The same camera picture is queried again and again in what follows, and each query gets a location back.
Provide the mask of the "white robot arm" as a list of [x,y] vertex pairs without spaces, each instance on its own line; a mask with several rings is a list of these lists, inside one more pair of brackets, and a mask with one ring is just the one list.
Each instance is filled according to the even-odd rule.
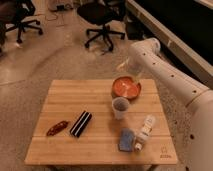
[[158,39],[134,42],[129,56],[118,65],[132,76],[145,67],[182,102],[192,114],[190,139],[186,157],[188,171],[213,171],[213,89],[162,60]]

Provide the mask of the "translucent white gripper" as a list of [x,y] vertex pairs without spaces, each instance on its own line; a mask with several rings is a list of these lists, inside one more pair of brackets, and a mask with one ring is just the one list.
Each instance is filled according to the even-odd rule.
[[135,84],[140,82],[142,66],[135,59],[127,58],[116,67],[116,70],[127,72]]

